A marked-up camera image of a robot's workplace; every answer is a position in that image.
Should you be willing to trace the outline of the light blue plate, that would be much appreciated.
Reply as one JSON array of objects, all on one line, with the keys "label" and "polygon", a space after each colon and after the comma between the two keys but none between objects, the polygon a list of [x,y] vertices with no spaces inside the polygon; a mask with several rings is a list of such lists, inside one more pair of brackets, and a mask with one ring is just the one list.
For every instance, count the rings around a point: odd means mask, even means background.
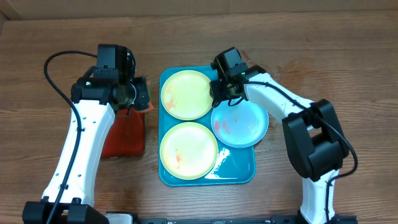
[{"label": "light blue plate", "polygon": [[255,103],[242,101],[229,106],[220,103],[211,113],[211,128],[227,146],[245,148],[263,139],[269,127],[268,112]]}]

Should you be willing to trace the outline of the orange sponge with dark scourer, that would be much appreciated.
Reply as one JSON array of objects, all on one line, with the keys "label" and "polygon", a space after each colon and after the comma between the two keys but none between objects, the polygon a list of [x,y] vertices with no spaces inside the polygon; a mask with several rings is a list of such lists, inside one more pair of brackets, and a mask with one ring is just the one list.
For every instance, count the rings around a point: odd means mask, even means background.
[{"label": "orange sponge with dark scourer", "polygon": [[152,103],[152,93],[151,93],[151,89],[150,89],[150,81],[149,80],[146,80],[146,87],[147,87],[147,94],[148,94],[148,100],[147,100],[148,109],[146,109],[145,112],[147,113],[154,109],[154,106]]}]

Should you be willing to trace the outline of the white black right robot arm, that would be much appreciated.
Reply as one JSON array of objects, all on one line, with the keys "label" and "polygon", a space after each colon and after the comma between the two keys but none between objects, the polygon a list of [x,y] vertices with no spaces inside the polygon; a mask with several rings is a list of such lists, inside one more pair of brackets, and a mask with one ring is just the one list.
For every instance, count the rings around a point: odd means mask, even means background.
[{"label": "white black right robot arm", "polygon": [[306,223],[330,223],[335,216],[333,185],[349,153],[333,105],[292,93],[258,65],[216,72],[218,79],[210,83],[216,103],[242,98],[282,124],[289,161],[302,177],[300,214]]}]

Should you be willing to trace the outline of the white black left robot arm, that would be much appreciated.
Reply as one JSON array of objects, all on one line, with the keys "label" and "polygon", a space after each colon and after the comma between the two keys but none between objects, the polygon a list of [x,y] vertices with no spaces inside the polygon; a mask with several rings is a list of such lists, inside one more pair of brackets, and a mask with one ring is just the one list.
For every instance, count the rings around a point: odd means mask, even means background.
[{"label": "white black left robot arm", "polygon": [[106,137],[117,112],[151,108],[147,80],[81,77],[69,99],[70,126],[55,173],[38,202],[27,202],[24,223],[135,223],[131,213],[94,209],[94,187]]}]

